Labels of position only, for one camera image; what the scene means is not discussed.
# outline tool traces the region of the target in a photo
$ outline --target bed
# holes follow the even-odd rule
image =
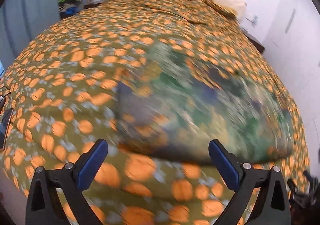
[[[233,196],[208,160],[214,136],[256,168],[278,165],[305,191],[309,158],[297,106],[240,30],[237,11],[245,2],[220,2],[105,0],[46,29],[0,82],[12,92],[4,110],[14,108],[3,172],[28,196],[36,167],[74,163],[103,138],[108,156],[84,192],[103,223],[212,224]],[[150,108],[152,119],[140,123]],[[230,129],[239,126],[226,122],[230,109],[234,119],[240,111],[263,115],[250,118],[250,130],[267,143],[257,154],[230,142],[249,140]],[[257,142],[251,145],[248,152]],[[61,202],[76,224],[62,196]]]

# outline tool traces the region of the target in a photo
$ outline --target phone screen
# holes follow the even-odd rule
[[[5,139],[6,139],[6,135],[7,135],[7,129],[9,127],[12,112],[13,112],[13,108],[7,109],[4,112],[2,121],[0,123],[0,151],[2,151],[4,149]]]

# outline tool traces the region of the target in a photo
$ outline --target floor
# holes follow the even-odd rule
[[[25,224],[25,210],[27,198],[17,187],[0,172],[0,192],[3,195],[2,205],[16,225]]]

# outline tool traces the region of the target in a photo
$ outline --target blue rubber pad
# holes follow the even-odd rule
[[[227,187],[237,191],[240,187],[239,174],[214,141],[209,144],[209,155]]]
[[[108,154],[108,143],[104,140],[87,160],[78,174],[77,189],[87,190]]]

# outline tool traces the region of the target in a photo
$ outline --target metal bolt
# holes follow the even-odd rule
[[[251,168],[251,164],[249,163],[244,163],[242,166],[244,167],[244,169],[247,169],[247,170]]]
[[[71,169],[73,167],[73,163],[66,163],[64,167],[65,169]]]
[[[38,166],[37,168],[36,168],[36,172],[42,172],[43,171],[43,167],[42,166]]]
[[[280,172],[280,168],[275,165],[275,166],[273,167],[273,171],[275,171],[275,172]]]

